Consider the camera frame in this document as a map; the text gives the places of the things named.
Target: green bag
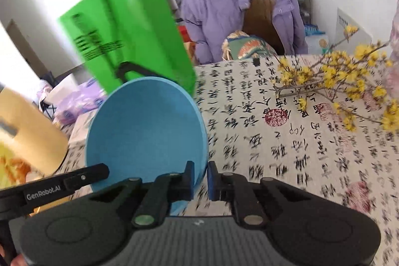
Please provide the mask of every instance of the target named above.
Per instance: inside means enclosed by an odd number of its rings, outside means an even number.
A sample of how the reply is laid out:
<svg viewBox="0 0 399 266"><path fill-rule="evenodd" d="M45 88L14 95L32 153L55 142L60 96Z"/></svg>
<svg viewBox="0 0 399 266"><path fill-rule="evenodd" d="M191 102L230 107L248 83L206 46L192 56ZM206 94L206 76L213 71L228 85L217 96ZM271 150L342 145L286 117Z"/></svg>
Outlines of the green bag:
<svg viewBox="0 0 399 266"><path fill-rule="evenodd" d="M159 76L193 94L196 75L166 0L82 0L60 22L107 93Z"/></svg>

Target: wooden chair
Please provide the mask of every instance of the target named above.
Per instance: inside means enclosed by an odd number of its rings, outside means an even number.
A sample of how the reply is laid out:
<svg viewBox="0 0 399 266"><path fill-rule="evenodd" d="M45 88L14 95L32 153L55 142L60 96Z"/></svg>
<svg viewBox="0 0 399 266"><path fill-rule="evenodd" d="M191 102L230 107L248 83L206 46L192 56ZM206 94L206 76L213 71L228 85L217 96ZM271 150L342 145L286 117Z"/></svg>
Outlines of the wooden chair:
<svg viewBox="0 0 399 266"><path fill-rule="evenodd" d="M243 31L261 37L277 54L283 55L284 46L272 23L275 4L276 0L251 0L251 6L244 14Z"/></svg>

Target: hand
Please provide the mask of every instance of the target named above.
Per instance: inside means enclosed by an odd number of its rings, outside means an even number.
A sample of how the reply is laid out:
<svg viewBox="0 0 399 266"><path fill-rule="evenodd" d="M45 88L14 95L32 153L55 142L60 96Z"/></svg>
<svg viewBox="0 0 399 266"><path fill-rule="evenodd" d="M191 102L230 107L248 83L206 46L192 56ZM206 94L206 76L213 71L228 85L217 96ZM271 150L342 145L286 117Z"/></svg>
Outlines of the hand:
<svg viewBox="0 0 399 266"><path fill-rule="evenodd" d="M4 249L1 245L0 245L0 255L2 255L3 257L5 256ZM23 255L19 254L12 260L11 266L28 266L28 264L25 261L25 258L23 257Z"/></svg>

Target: yellow cylinder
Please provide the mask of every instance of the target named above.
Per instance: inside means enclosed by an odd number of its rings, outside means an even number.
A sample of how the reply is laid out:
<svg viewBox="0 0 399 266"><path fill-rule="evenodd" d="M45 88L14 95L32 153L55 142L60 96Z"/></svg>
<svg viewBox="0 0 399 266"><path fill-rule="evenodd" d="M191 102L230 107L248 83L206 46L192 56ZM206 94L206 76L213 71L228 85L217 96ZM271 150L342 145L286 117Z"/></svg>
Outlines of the yellow cylinder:
<svg viewBox="0 0 399 266"><path fill-rule="evenodd" d="M0 142L46 176L61 165L68 139L37 107L0 84Z"/></svg>

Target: purple jacket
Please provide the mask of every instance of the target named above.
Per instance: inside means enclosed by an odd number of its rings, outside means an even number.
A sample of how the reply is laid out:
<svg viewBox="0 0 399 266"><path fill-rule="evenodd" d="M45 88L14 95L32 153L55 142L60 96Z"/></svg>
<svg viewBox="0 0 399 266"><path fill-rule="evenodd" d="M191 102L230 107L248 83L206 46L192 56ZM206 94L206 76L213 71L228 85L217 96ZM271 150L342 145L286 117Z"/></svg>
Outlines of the purple jacket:
<svg viewBox="0 0 399 266"><path fill-rule="evenodd" d="M249 6L250 0L183 0L182 18L191 40L197 43L200 63L222 60L222 43L230 33L242 29L244 10ZM276 0L273 25L286 54L308 53L298 0Z"/></svg>

